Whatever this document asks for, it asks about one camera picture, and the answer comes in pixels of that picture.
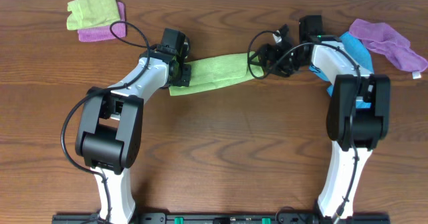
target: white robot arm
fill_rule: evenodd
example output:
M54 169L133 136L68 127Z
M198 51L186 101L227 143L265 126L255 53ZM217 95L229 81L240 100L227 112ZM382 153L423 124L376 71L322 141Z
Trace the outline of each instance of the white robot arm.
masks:
M110 195L109 223L128 223L135 210L130 190L130 167L138 154L142 109L153 93L171 84L189 86L191 67L184 64L188 42L183 33L165 29L162 43L143 53L137 66L120 82L110 87L132 82L127 88L112 90L104 96L88 100L82 112L76 152L85 164L107 178ZM118 128L99 124L99 118L119 121ZM95 175L101 198L100 217L108 214L108 199L102 177Z
M323 217L336 221L347 219L353 215L352 203L364 165L377 141L387 134L390 82L388 77L373 75L361 66L358 66L357 76L350 60L356 62L347 54L340 39L323 34L321 16L301 19L300 35L301 41L315 44L306 50L307 55L312 65L322 70L334 85L327 117L332 156L326 184L318 197L318 209ZM352 102L355 93L357 102L372 103L370 109L355 110L356 103Z

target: wood grain surface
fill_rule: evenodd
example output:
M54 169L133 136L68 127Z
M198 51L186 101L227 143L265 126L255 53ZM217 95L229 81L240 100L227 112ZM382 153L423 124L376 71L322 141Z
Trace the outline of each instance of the wood grain surface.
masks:
M64 157L60 129L89 87L121 80L142 49L117 40L80 43L66 29L69 1L0 0L0 223L49 223L58 212L100 208L94 177ZM356 18L385 21L428 58L428 0L120 1L127 20L151 43L166 27L186 33L193 46L189 60L243 53L256 33L285 23L297 39L298 20L308 14L322 14L326 32L335 35ZM143 43L133 30L127 39ZM427 78L412 80L382 55L373 53L372 60L375 72L392 80L391 120L366 164L354 210L386 211L393 223L425 223ZM188 96L156 92L144 107L142 145L132 167L138 208L311 209L331 155L328 86L302 72ZM79 119L80 112L68 128L70 150Z

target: pink cloth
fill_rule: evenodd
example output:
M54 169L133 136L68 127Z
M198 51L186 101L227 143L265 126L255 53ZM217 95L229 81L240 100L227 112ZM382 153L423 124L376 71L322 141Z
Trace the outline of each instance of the pink cloth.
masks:
M357 19L349 33L360 39L368 50L385 55L399 70L422 72L428 67L428 61L410 49L410 41L386 23Z
M120 20L125 21L125 5L118 2L118 10ZM124 23L117 23L112 28L113 32L118 37L126 36L126 25ZM110 33L110 26L103 27L91 27L87 29L79 29L79 41L81 42L93 42L93 41L103 41L109 39L115 39L115 37Z

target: black cable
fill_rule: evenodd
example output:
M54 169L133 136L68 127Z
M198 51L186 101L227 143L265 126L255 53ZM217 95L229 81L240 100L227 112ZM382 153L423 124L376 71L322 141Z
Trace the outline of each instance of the black cable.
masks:
M315 73L315 74L320 74L320 73L321 73L321 70L320 70L320 68L318 68L318 67L316 67L315 65L311 64L311 65L309 65L309 69L308 69L308 70L298 70L297 72L312 72L312 73Z
M289 209L289 210L291 210L291 211L295 211L295 208L293 208L293 207L289 207L289 206L286 206L286 207L281 207L277 212L276 212L276 214L275 214L275 221L277 221L279 224L283 224L284 222L282 222L282 221L280 221L279 219L278 219L278 215L281 213L281 211L282 210L284 210L284 209ZM309 217L306 217L306 218L303 218L301 215L300 215L300 213L296 213L297 214L297 216L299 216L299 218L303 221L303 222L307 222L308 221L308 219L309 219Z
M113 33L113 31L112 31L112 26L113 25L115 25L115 24L117 24L117 23L124 23L124 24L127 24L127 25L129 25L129 26L131 26L131 27L133 27L135 30L137 30L137 32L139 32L139 34L141 34L141 36L142 36L142 38L144 39L144 42L145 42L145 44L146 44L146 46L142 46L142 45L138 45L138 44L135 44L135 43L130 43L130 42L128 42L128 41L125 41L125 40L123 40L123 39L121 39L121 38L119 38L116 34L114 34ZM112 23L111 25L110 25L110 32L112 33L112 35L115 37L115 38L117 38L117 39L119 39L120 41L123 41L124 43L127 43L127 44L130 44L130 45L133 45L133 46L136 46L136 47L145 47L145 48L147 48L147 49L150 49L150 45L148 44L148 40L147 40L147 38L146 38L146 36L143 34L143 32L141 32L141 30L139 30L137 27L135 27L133 24L131 24L131 23L128 23L128 22L125 22L125 21L116 21L116 22L114 22L114 23ZM108 92L110 92L110 91L113 91L113 90L121 90L121 89L124 89L124 88L127 88L129 85L131 85L131 84L133 84L135 81L137 81L137 79L139 79L142 75L143 75L143 73L145 73L145 71L147 70L147 68L148 68L148 63L149 63L149 61L150 61L150 51L147 51L147 62L146 62L146 64L144 65L144 67L143 67L143 69L141 70L141 72L140 73L138 73L137 74L137 76L135 77L135 78L133 78L131 81L129 81L128 83L124 83L123 85L121 85L121 86L117 86L117 87L109 87L109 88L104 88L104 89L101 89L101 90L96 90L96 91L94 91L94 92L92 92L92 93L90 93L90 94L88 94L87 96L85 96L84 98L82 98L73 108L72 108L72 110L70 110L70 113L68 113L68 115L67 115L67 117L66 117L66 120L64 121L64 124L63 124L63 126L62 126L62 129L61 129L61 146L62 146L62 151L64 152L64 154L65 154L65 156L66 156L66 158L67 158L67 160L72 164L72 165L74 165L77 169L79 169L79 170L81 170L81 171L84 171L84 172L86 172L86 173L90 173L90 174L93 174L93 175L98 175L99 177L101 177L101 179L102 179L102 183L103 183L103 185L104 185L104 191L106 192L106 198L107 198L107 215L106 215L106 218L103 220L103 219L101 219L101 218L97 218L97 219L100 219L103 223L108 223L108 220L109 220L109 218L110 218L110 214L111 214L111 210L112 210L112 204L111 204L111 200L110 200L110 192L109 192L109 190L108 190L108 186L107 186L107 178L106 178L106 175L104 174L104 173L99 173L98 171L93 171L93 170L91 170L91 169L87 169L87 168L85 168L85 167L83 167L83 166L81 166L81 165L79 165L76 161L74 161L72 158L71 158L71 156L70 156L70 154L68 153L68 151L67 151L67 147L66 147L66 129L67 129L67 125L68 125L68 122L70 121L70 119L72 118L72 116L73 116L73 114L74 114L74 112L76 112L76 110L82 105L82 104L84 104L85 102L87 102L88 100L90 100L91 98L93 98L93 97L95 97L95 96L97 96L97 95L101 95L101 94L106 94L106 93L108 93Z
M354 66L354 70L355 70L356 75L357 75L357 79L356 79L357 88L356 88L356 92L354 93L354 96L352 99L352 103L355 103L356 97L358 96L358 93L360 92L361 73L360 73L360 69L359 69L360 66L358 66L354 61L350 61L350 62ZM350 116L350 118L349 118L349 130L350 130L349 142L350 142L352 149L354 150L354 168L352 170L352 175L350 178L348 190L346 191L345 197L343 197L342 204L340 204L336 210L336 215L337 215L336 221L334 221L333 223L337 223L339 221L340 217L342 216L342 214L344 212L346 203L349 202L349 195L350 195L350 192L352 190L352 186L353 186L354 181L355 181L357 164L358 164L358 161L360 160L360 158L358 157L358 151L357 151L355 143L354 143L354 138L352 136L352 124L353 124L352 114L354 113L355 110L356 110L356 106L354 104L351 108L350 115L349 115Z
M88 219L88 220L86 220L84 222L81 222L80 224L87 224L87 223L91 223L93 221L98 221L98 217L94 217L94 218Z

